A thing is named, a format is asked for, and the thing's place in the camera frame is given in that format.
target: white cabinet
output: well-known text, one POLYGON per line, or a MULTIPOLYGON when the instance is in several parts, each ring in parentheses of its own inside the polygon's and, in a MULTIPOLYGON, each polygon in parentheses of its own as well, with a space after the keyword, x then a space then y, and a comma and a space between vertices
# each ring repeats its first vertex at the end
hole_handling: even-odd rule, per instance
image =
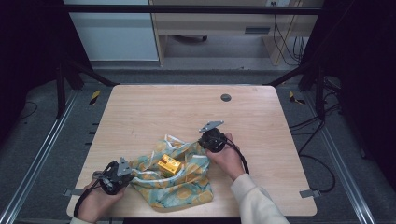
MULTIPOLYGON (((65 4, 148 5, 147 0, 64 0, 65 4)), ((148 13, 70 13, 90 61, 158 61, 148 13)))

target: black cable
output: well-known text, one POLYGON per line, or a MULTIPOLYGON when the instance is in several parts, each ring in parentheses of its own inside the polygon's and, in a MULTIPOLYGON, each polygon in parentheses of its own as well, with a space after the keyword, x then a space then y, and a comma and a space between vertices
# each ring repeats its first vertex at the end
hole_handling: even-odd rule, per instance
POLYGON ((313 133, 292 133, 291 135, 310 135, 313 133))
POLYGON ((305 155, 305 154, 301 154, 301 155, 299 155, 299 156, 300 156, 300 157, 303 157, 303 158, 308 158, 308 159, 311 159, 311 160, 314 160, 314 161, 318 162, 318 163, 321 164, 324 168, 326 168, 326 169, 329 171, 330 175, 332 176, 332 185, 331 185, 328 189, 314 189, 314 188, 312 188, 312 187, 311 187, 311 189, 312 189, 312 190, 318 190, 320 193, 328 193, 328 192, 332 191, 332 190, 334 189, 334 187, 335 187, 335 174, 334 174, 334 172, 330 169, 330 167, 329 167, 328 165, 326 165, 323 161, 320 161, 320 160, 318 160, 317 158, 315 158, 315 157, 313 157, 313 156, 308 156, 308 155, 305 155))
POLYGON ((298 150, 298 154, 300 155, 301 152, 305 149, 306 145, 308 145, 309 142, 311 142, 311 140, 314 138, 314 136, 317 134, 317 132, 323 128, 324 126, 324 120, 319 124, 319 126, 317 127, 317 129, 312 133, 312 135, 308 138, 308 140, 303 144, 303 146, 300 148, 300 150, 298 150))
POLYGON ((335 92, 335 91, 329 92, 323 97, 323 100, 326 100, 327 97, 329 97, 330 95, 335 95, 335 94, 337 94, 337 92, 335 92))
MULTIPOLYGON (((340 104, 332 105, 331 107, 329 107, 329 108, 327 108, 327 109, 325 110, 325 113, 332 112, 333 110, 337 109, 337 106, 339 106, 339 105, 340 105, 340 104)), ((318 116, 315 116, 315 117, 313 117, 312 119, 308 119, 308 120, 303 121, 303 122, 301 122, 301 123, 298 123, 298 124, 289 126, 289 129, 297 128, 297 127, 299 127, 299 126, 304 126, 304 127, 306 127, 306 126, 307 126, 306 124, 312 124, 312 123, 313 123, 314 121, 316 121, 317 119, 318 119, 318 116)))
POLYGON ((35 106, 35 109, 34 109, 33 112, 31 112, 30 114, 28 114, 28 115, 26 115, 26 116, 23 116, 23 117, 21 117, 21 118, 18 118, 18 119, 26 119, 26 118, 32 116, 32 115, 37 111, 38 105, 37 105, 36 103, 27 101, 26 104, 33 104, 33 105, 35 106))
POLYGON ((79 198, 76 202, 74 213, 73 213, 74 217, 78 216, 78 210, 79 210, 79 207, 81 206, 82 202, 84 202, 84 200, 87 198, 87 196, 95 189, 95 187, 98 183, 99 183, 99 179, 97 179, 89 189, 84 190, 84 192, 81 194, 81 196, 79 196, 79 198))
POLYGON ((284 61, 285 64, 287 64, 287 65, 293 65, 293 66, 294 66, 294 65, 299 65, 299 64, 294 64, 294 63, 288 63, 288 62, 286 61, 286 59, 285 59, 285 56, 284 56, 283 53, 282 53, 282 50, 280 50, 279 45, 276 43, 275 32, 278 31, 279 34, 280 34, 280 37, 282 38, 283 42, 285 43, 286 49, 289 51, 288 46, 286 45, 286 42, 285 42, 285 40, 283 39, 283 35, 280 33, 279 28, 277 27, 276 14, 274 15, 274 18, 275 18, 275 23, 274 23, 274 29, 275 29, 275 30, 274 30, 273 39, 274 39, 274 43, 275 43, 275 45, 276 45, 277 50, 279 50, 280 56, 282 56, 283 61, 284 61))
POLYGON ((241 158, 242 163, 244 164, 245 172, 246 172, 247 174, 250 174, 250 171, 249 171, 249 169, 248 169, 248 162, 246 161, 244 155, 242 155, 242 152, 238 149, 238 146, 237 146, 233 141, 231 141, 231 139, 229 139, 229 138, 226 137, 227 140, 224 141, 223 139, 217 138, 217 137, 211 137, 211 138, 216 139, 216 140, 218 140, 218 141, 220 141, 220 142, 222 142, 222 143, 224 143, 224 144, 227 144, 227 145, 230 146, 233 150, 235 150, 236 153, 238 153, 239 157, 241 158))
POLYGON ((225 144, 227 144, 230 147, 232 147, 238 153, 239 157, 241 158, 242 163, 244 164, 245 172, 247 174, 250 174, 250 171, 248 169, 248 162, 246 161, 245 157, 242 155, 242 152, 238 149, 236 144, 233 141, 231 141, 229 138, 227 138, 227 141, 225 142, 225 144))
POLYGON ((294 37, 293 55, 294 55, 294 58, 297 59, 299 65, 301 64, 301 60, 303 58, 304 41, 305 41, 305 37, 304 36, 302 36, 302 37, 298 37, 298 36, 294 37), (295 52, 297 40, 299 40, 299 42, 300 42, 300 49, 299 49, 299 53, 298 54, 295 52))

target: tabletop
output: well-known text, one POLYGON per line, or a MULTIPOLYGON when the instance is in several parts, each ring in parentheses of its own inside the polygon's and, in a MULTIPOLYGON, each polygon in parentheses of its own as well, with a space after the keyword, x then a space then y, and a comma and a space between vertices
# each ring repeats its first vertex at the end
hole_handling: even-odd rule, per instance
MULTIPOLYGON (((291 138, 276 89, 254 85, 119 85, 114 87, 81 170, 77 189, 91 182, 94 171, 124 157, 148 155, 166 134, 185 142, 201 137, 208 121, 231 133, 247 160, 250 175, 264 187, 285 216, 311 217, 317 212, 303 167, 291 138), (228 94, 230 101, 221 96, 228 94)), ((156 211, 131 186, 106 214, 108 217, 238 217, 232 180, 211 163, 207 173, 214 199, 182 210, 156 211)), ((67 214, 73 216, 78 196, 67 214)))

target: round hole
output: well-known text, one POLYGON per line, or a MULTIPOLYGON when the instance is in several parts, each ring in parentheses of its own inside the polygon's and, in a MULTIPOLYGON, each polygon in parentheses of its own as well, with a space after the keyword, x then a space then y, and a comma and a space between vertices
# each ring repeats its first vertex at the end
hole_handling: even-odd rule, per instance
POLYGON ((231 101, 231 95, 226 94, 226 93, 222 94, 220 98, 221 98, 221 100, 224 101, 224 102, 229 102, 229 101, 231 101))

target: cable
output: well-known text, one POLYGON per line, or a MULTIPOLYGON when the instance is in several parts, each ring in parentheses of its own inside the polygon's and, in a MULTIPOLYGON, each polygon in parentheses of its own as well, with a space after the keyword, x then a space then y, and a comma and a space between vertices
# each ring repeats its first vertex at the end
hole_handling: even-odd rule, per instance
POLYGON ((226 137, 226 139, 227 139, 226 141, 224 141, 224 140, 221 139, 221 138, 217 138, 217 137, 211 137, 211 138, 212 138, 212 139, 215 139, 215 140, 218 140, 218 141, 220 141, 220 142, 222 142, 222 143, 224 143, 224 144, 230 146, 233 150, 235 150, 236 153, 238 153, 239 157, 241 158, 242 163, 244 164, 245 172, 246 172, 247 174, 250 174, 250 171, 249 171, 249 169, 248 169, 248 162, 246 161, 244 155, 242 155, 242 152, 238 149, 238 146, 237 146, 232 140, 230 140, 230 139, 227 138, 227 137, 226 137))
POLYGON ((305 42, 305 36, 302 37, 294 37, 294 44, 293 44, 293 55, 294 57, 298 60, 298 64, 301 64, 301 60, 303 58, 303 52, 304 52, 304 42, 305 42), (300 39, 300 52, 297 54, 295 52, 296 49, 296 43, 297 43, 297 39, 300 39))
POLYGON ((308 140, 303 144, 303 146, 300 148, 300 150, 298 150, 298 154, 300 155, 301 152, 304 150, 304 148, 306 147, 306 145, 308 145, 309 142, 311 142, 311 140, 314 138, 315 134, 317 134, 317 132, 323 128, 324 126, 324 120, 319 124, 319 126, 317 127, 317 129, 312 133, 312 135, 308 138, 308 140))
POLYGON ((309 135, 309 134, 312 134, 312 133, 292 133, 291 135, 309 135))
POLYGON ((96 189, 96 185, 99 183, 99 179, 96 179, 96 181, 92 184, 92 186, 89 189, 84 190, 84 192, 81 194, 81 196, 79 196, 77 202, 76 202, 76 206, 75 206, 75 210, 73 213, 74 217, 78 216, 78 210, 79 207, 81 206, 82 202, 84 202, 84 200, 87 198, 87 196, 94 190, 96 189))
MULTIPOLYGON (((274 6, 274 7, 277 7, 276 2, 271 3, 271 5, 274 6)), ((279 27, 277 26, 276 14, 274 14, 274 21, 275 21, 275 22, 274 22, 274 29, 275 29, 275 30, 274 30, 274 34, 273 34, 273 39, 274 39, 274 43, 275 43, 275 45, 276 45, 276 48, 279 50, 279 53, 280 53, 280 55, 282 56, 283 61, 284 61, 287 65, 300 65, 300 60, 296 60, 296 59, 293 57, 293 55, 291 55, 290 50, 289 50, 289 48, 288 48, 288 45, 287 45, 287 43, 286 43, 286 40, 285 40, 285 38, 283 37, 283 35, 280 33, 279 27), (282 51, 280 50, 279 45, 276 43, 276 37, 275 37, 275 32, 276 32, 276 31, 279 33, 280 38, 282 39, 283 44, 284 44, 286 50, 288 51, 290 57, 291 57, 295 62, 297 62, 297 64, 288 63, 288 62, 286 61, 286 59, 285 59, 285 57, 284 57, 282 51)))
MULTIPOLYGON (((323 97, 323 100, 326 100, 327 97, 329 97, 330 95, 333 95, 333 94, 336 94, 336 92, 335 92, 335 91, 329 92, 328 94, 326 94, 326 95, 323 97)), ((327 108, 327 109, 325 110, 325 115, 326 115, 326 116, 330 116, 330 114, 331 114, 333 111, 335 111, 336 109, 338 109, 339 106, 340 106, 340 104, 338 103, 338 104, 332 105, 331 107, 327 108)), ((315 121, 317 121, 317 120, 318 120, 318 116, 315 116, 315 117, 313 117, 312 119, 308 119, 308 120, 303 121, 303 122, 301 122, 301 123, 299 123, 299 124, 290 126, 290 131, 293 132, 293 131, 300 130, 300 129, 302 129, 302 128, 304 128, 304 127, 306 127, 306 126, 312 124, 313 122, 315 122, 315 121)), ((306 154, 302 154, 302 152, 303 152, 303 150, 305 149, 305 147, 309 144, 309 142, 311 142, 311 140, 314 138, 314 136, 318 133, 318 131, 321 130, 321 129, 324 127, 324 125, 325 125, 325 119, 319 124, 319 126, 318 126, 318 127, 315 129, 315 131, 311 134, 311 136, 310 136, 310 137, 308 138, 308 140, 304 143, 304 145, 298 150, 298 155, 299 155, 300 158, 308 158, 308 159, 310 159, 310 160, 313 160, 313 161, 318 162, 320 165, 322 165, 324 168, 326 168, 327 171, 328 171, 328 172, 330 173, 330 175, 332 176, 332 184, 331 184, 331 186, 330 186, 329 188, 327 188, 327 189, 315 189, 315 188, 310 187, 312 190, 318 190, 320 193, 328 193, 328 192, 330 192, 330 191, 332 191, 332 190, 334 189, 335 183, 336 183, 335 174, 334 174, 334 172, 330 169, 330 167, 329 167, 328 165, 326 165, 323 161, 321 161, 321 160, 319 160, 319 159, 317 159, 317 158, 315 158, 315 157, 313 157, 313 156, 309 156, 309 155, 306 155, 306 154)))
POLYGON ((230 147, 232 147, 238 153, 239 157, 241 158, 242 163, 244 163, 245 172, 247 174, 250 174, 250 171, 248 169, 248 162, 246 161, 245 157, 242 155, 241 151, 238 149, 236 144, 233 141, 231 141, 229 138, 227 138, 226 144, 229 145, 230 147))
POLYGON ((288 63, 288 62, 286 61, 286 59, 285 59, 285 56, 284 56, 283 53, 282 53, 282 50, 280 49, 279 45, 276 43, 275 32, 276 32, 276 30, 278 30, 278 32, 279 32, 279 34, 280 34, 280 37, 282 38, 283 42, 285 43, 286 49, 289 51, 288 46, 286 45, 286 42, 285 42, 285 40, 283 39, 283 35, 280 33, 280 31, 279 31, 279 29, 278 29, 278 27, 277 27, 276 14, 274 15, 274 18, 275 18, 275 24, 274 24, 275 30, 274 30, 273 39, 274 39, 274 43, 275 43, 275 45, 276 45, 277 50, 279 50, 280 56, 282 56, 283 61, 284 61, 285 64, 287 64, 287 65, 292 65, 292 66, 299 65, 299 64, 294 64, 294 63, 288 63))
POLYGON ((35 109, 34 109, 33 112, 31 112, 30 114, 28 114, 28 115, 26 115, 26 116, 23 116, 23 117, 20 117, 20 118, 18 118, 18 119, 26 119, 26 118, 32 116, 32 115, 37 111, 38 105, 37 105, 36 103, 27 101, 26 104, 33 104, 33 105, 35 106, 35 109))
POLYGON ((332 176, 332 185, 331 185, 328 189, 314 189, 314 188, 312 188, 312 187, 311 187, 311 189, 313 189, 313 190, 318 190, 320 193, 328 193, 328 192, 332 191, 332 190, 334 189, 334 187, 335 187, 335 174, 334 174, 334 172, 330 169, 330 167, 329 167, 328 165, 326 165, 323 161, 320 161, 320 160, 318 160, 317 158, 315 158, 315 157, 313 157, 313 156, 308 156, 308 155, 305 155, 305 154, 301 154, 301 155, 299 155, 299 156, 300 156, 300 157, 303 157, 303 158, 308 158, 308 159, 311 159, 311 160, 314 160, 314 161, 318 162, 318 163, 321 164, 324 168, 326 168, 326 169, 329 171, 330 175, 332 176))

